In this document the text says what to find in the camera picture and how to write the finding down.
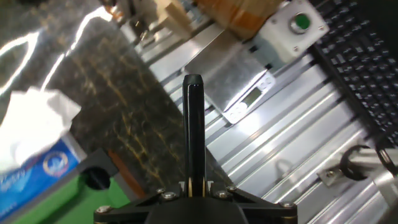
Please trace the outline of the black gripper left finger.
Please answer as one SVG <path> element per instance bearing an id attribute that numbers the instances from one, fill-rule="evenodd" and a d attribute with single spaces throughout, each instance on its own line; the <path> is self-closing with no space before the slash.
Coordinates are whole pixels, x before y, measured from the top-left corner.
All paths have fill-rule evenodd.
<path id="1" fill-rule="evenodd" d="M 184 133 L 185 133 L 185 149 L 186 149 L 186 158 L 185 158 L 185 188 L 187 190 L 187 196 L 191 197 L 190 192 L 190 181 L 189 181 L 189 149 L 188 149 L 188 86 L 199 84 L 203 86 L 203 79 L 201 75 L 198 74 L 189 74 L 185 75 L 183 79 L 183 125 L 184 125 Z M 205 109 L 204 109 L 204 127 L 205 127 Z"/>

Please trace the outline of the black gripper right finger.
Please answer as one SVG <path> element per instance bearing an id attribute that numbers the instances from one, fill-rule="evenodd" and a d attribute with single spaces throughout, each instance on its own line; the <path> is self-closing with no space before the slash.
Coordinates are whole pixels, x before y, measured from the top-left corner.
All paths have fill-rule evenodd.
<path id="1" fill-rule="evenodd" d="M 192 197 L 206 195 L 206 153 L 203 86 L 188 86 L 189 181 Z"/>

